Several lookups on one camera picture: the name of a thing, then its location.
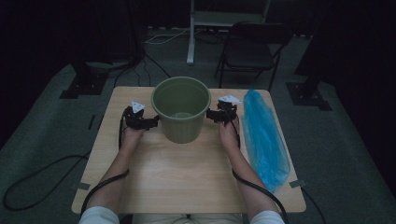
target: chair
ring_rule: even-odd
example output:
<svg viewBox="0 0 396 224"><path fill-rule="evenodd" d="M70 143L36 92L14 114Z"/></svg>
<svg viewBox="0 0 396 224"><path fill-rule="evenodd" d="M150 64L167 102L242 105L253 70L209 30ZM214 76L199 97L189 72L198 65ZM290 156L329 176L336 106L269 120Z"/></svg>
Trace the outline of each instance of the chair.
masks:
<svg viewBox="0 0 396 224"><path fill-rule="evenodd" d="M241 21L234 24L224 41L215 77L220 71L219 89L224 71L258 72L255 79L264 70L273 69L268 91L271 91L280 51L289 44L293 34L286 24L257 23ZM276 45L272 53L269 45Z"/></svg>

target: green bucket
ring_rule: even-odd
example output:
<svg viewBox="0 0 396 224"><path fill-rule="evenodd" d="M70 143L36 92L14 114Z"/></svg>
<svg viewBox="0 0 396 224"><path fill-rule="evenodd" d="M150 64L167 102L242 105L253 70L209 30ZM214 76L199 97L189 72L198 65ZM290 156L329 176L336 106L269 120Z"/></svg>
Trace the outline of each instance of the green bucket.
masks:
<svg viewBox="0 0 396 224"><path fill-rule="evenodd" d="M163 133L175 143L189 143L201 132L210 91L192 77L172 77L158 84L151 103L160 116Z"/></svg>

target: gray carpet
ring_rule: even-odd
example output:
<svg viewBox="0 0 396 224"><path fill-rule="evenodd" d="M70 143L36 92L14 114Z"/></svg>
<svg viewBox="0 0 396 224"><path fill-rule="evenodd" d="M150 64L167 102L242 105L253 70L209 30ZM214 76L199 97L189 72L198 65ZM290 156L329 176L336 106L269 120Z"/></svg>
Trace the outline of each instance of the gray carpet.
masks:
<svg viewBox="0 0 396 224"><path fill-rule="evenodd" d="M201 35L201 38L216 40L208 35ZM315 199L328 223L396 223L395 199L376 170L334 88L325 83L319 85L319 91L329 101L332 111L292 104L285 83L305 80L293 73L308 44L309 40L295 37L285 48L271 92L297 176L308 183L305 189ZM146 45L145 49L171 76L195 77L209 88L218 86L213 74L221 45L197 41L193 66L186 65L187 38ZM73 80L74 70L66 66L53 77L0 151L1 196L9 185L44 165L64 156L82 155L92 148L118 73L110 74L101 95L79 96L75 100L59 99ZM230 74L224 78L223 88L267 88L268 73L258 81L253 77ZM126 71L117 85L155 86L166 78L165 73L146 58L135 71ZM92 115L95 119L90 125ZM24 182L9 195L11 205L21 207L42 198L77 160L57 163L31 181ZM79 164L43 203L20 212L11 212L2 206L0 223L77 223L79 215L71 211L71 204L85 164L85 161ZM305 199L306 211L289 214L290 223L321 223L314 205Z"/></svg>

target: white sleeve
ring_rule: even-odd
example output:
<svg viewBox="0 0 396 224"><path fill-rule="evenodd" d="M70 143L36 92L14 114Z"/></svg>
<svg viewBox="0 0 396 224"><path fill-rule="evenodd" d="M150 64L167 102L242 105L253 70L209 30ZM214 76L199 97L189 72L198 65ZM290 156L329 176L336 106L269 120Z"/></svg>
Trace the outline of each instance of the white sleeve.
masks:
<svg viewBox="0 0 396 224"><path fill-rule="evenodd" d="M251 219L250 224L284 224L282 217L275 211L262 211Z"/></svg>
<svg viewBox="0 0 396 224"><path fill-rule="evenodd" d="M100 223L100 224L119 224L117 215L108 208L95 206L87 209L78 224Z"/></svg>

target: forearm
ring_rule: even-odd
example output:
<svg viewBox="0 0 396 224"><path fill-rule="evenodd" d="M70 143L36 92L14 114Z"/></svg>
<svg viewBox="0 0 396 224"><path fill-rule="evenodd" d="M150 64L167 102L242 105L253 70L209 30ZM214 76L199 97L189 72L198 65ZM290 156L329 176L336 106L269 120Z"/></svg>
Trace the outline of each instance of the forearm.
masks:
<svg viewBox="0 0 396 224"><path fill-rule="evenodd" d="M129 169L132 154L132 150L122 147L100 182L113 176L124 174ZM94 206L103 206L118 214L120 199L125 187L125 182L125 178L119 179L96 191L92 195L87 209Z"/></svg>
<svg viewBox="0 0 396 224"><path fill-rule="evenodd" d="M254 172L254 170L251 168L250 164L247 162L239 148L229 147L225 149L233 170L240 177L265 189L265 185L256 175L256 172ZM247 216L249 220L259 214L261 211L273 210L278 212L274 201L266 195L239 181L237 182L237 185L246 203Z"/></svg>

